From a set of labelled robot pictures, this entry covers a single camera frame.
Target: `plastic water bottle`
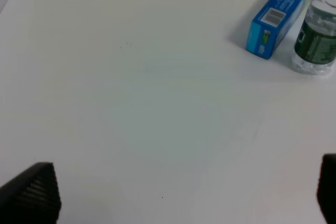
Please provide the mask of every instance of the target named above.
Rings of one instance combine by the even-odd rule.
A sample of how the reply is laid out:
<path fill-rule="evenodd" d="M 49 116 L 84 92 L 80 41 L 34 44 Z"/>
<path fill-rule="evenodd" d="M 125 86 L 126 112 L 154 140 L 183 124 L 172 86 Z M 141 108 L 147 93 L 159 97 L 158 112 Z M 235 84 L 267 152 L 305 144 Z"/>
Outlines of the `plastic water bottle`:
<path fill-rule="evenodd" d="M 331 72 L 336 58 L 336 0 L 312 0 L 291 62 L 307 74 Z"/>

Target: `white table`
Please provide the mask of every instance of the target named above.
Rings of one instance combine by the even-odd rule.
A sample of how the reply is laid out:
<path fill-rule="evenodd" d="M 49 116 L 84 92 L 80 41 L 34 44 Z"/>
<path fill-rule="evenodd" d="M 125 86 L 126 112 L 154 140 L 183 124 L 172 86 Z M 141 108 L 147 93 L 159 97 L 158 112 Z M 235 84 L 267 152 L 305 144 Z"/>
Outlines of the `white table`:
<path fill-rule="evenodd" d="M 325 223 L 336 83 L 244 50 L 266 0 L 9 0 L 0 183 L 54 162 L 61 224 Z"/>

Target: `black object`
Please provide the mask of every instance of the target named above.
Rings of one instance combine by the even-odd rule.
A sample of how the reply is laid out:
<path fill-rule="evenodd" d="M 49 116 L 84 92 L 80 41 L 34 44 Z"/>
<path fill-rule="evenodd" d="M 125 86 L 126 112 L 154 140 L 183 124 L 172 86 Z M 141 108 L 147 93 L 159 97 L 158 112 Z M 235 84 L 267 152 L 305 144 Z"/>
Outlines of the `black object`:
<path fill-rule="evenodd" d="M 37 163 L 0 188 L 1 224 L 55 224 L 60 209 L 52 163 Z"/>
<path fill-rule="evenodd" d="M 323 156 L 317 199 L 328 224 L 336 223 L 336 154 Z"/>

